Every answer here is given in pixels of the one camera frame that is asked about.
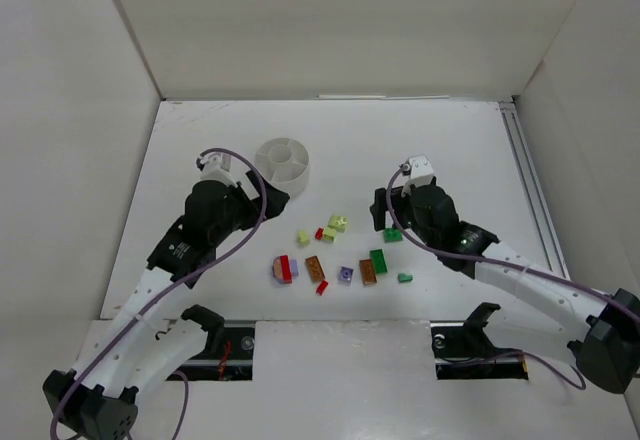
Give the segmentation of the yellow-green lego brick small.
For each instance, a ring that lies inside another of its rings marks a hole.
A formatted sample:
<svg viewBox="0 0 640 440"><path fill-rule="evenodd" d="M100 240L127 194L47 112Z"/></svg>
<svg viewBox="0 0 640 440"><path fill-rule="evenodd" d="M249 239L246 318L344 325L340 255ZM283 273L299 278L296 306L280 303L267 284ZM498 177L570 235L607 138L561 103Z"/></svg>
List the yellow-green lego brick small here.
<svg viewBox="0 0 640 440"><path fill-rule="evenodd" d="M296 239L298 244L301 247L306 247L310 244L310 236L305 230L298 230L296 234Z"/></svg>

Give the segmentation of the green square lego brick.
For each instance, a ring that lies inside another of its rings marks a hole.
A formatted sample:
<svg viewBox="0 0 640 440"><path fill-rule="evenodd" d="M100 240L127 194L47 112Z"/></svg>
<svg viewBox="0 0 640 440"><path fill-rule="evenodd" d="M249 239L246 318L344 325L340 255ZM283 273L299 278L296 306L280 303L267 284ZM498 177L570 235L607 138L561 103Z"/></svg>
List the green square lego brick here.
<svg viewBox="0 0 640 440"><path fill-rule="evenodd" d="M403 240L403 234L396 228L385 228L383 230L383 239L385 243L401 242Z"/></svg>

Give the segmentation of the green sloped lego piece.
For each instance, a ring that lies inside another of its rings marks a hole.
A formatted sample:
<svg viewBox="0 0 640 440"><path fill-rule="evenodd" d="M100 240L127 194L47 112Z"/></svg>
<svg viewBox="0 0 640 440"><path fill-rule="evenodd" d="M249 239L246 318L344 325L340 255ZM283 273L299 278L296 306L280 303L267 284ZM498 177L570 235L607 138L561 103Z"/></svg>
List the green sloped lego piece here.
<svg viewBox="0 0 640 440"><path fill-rule="evenodd" d="M408 283L413 281L413 276L407 273L399 273L397 279L399 283Z"/></svg>

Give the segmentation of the brown lego plate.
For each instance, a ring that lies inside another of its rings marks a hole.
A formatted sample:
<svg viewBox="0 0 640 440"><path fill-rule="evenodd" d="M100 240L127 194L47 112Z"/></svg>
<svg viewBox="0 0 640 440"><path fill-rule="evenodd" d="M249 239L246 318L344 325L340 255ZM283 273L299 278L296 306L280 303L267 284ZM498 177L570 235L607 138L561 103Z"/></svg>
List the brown lego plate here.
<svg viewBox="0 0 640 440"><path fill-rule="evenodd" d="M377 283L376 272L375 272L373 261L371 259L360 260L359 271L360 271L362 283L365 286L374 285Z"/></svg>
<svg viewBox="0 0 640 440"><path fill-rule="evenodd" d="M326 280L324 270L317 256L306 258L305 265L312 282L319 283Z"/></svg>

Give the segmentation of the yellow-green lego brick large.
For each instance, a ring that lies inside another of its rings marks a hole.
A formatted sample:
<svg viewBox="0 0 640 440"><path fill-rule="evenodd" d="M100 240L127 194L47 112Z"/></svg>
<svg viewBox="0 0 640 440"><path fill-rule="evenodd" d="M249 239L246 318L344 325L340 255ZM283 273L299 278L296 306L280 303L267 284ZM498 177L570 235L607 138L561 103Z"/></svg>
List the yellow-green lego brick large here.
<svg viewBox="0 0 640 440"><path fill-rule="evenodd" d="M339 232L344 233L348 226L348 219L342 215L332 215L328 222L328 227Z"/></svg>

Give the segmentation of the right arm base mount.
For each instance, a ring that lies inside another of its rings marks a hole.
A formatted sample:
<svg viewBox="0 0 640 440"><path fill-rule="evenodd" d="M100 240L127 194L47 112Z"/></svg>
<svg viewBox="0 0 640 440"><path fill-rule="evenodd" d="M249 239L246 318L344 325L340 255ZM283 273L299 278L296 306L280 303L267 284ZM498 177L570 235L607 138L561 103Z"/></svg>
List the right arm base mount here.
<svg viewBox="0 0 640 440"><path fill-rule="evenodd" d="M430 322L438 380L528 380L526 362L514 349L496 347L484 329L501 307L483 302L464 320Z"/></svg>

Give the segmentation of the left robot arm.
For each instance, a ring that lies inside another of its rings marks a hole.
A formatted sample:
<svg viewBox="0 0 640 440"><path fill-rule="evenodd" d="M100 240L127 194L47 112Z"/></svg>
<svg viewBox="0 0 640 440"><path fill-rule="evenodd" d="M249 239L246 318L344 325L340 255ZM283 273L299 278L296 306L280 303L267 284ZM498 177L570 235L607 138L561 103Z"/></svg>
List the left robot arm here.
<svg viewBox="0 0 640 440"><path fill-rule="evenodd" d="M258 197L251 199L226 173L204 176L185 200L183 214L147 259L133 293L92 352L68 370L54 370L43 393L52 411L49 435L60 425L76 438L127 439L141 403L208 340L224 332L224 319L192 305L167 332L170 310L190 296L201 275L221 262L218 247L234 232L253 236L279 216L289 195L261 175L246 174Z"/></svg>

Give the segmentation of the green long lego brick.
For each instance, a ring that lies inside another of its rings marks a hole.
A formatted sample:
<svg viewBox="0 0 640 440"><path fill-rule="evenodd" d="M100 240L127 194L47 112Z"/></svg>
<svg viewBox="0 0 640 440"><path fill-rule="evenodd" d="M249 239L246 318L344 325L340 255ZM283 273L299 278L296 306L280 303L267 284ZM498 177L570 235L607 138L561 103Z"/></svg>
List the green long lego brick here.
<svg viewBox="0 0 640 440"><path fill-rule="evenodd" d="M388 272L388 266L382 249L371 250L369 256L376 275L386 274Z"/></svg>

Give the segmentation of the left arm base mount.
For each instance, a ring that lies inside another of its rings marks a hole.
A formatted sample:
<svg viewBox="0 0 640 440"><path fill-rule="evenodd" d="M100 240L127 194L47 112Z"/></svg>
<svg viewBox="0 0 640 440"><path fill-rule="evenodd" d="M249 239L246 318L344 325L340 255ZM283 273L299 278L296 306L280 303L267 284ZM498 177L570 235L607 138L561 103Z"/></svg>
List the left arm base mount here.
<svg viewBox="0 0 640 440"><path fill-rule="evenodd" d="M207 333L203 349L179 367L189 381L252 379L254 323L228 323L221 315L201 305L189 307L180 318L195 320Z"/></svg>

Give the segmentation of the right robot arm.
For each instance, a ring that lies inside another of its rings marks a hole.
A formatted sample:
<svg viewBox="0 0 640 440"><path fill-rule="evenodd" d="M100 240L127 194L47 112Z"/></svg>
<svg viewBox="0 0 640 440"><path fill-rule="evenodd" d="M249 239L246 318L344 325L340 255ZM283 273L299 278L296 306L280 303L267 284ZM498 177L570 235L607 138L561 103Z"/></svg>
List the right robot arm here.
<svg viewBox="0 0 640 440"><path fill-rule="evenodd" d="M434 350L451 367L468 372L510 356L544 356L569 365L580 379L623 394L639 375L639 299L625 289L605 293L558 277L510 248L492 232L460 220L451 197L435 182L379 188L369 208L373 227L392 222L400 234L442 265L509 294L553 320L556 329L509 325L507 346L487 330L501 305L481 302L464 320L437 328L445 345Z"/></svg>

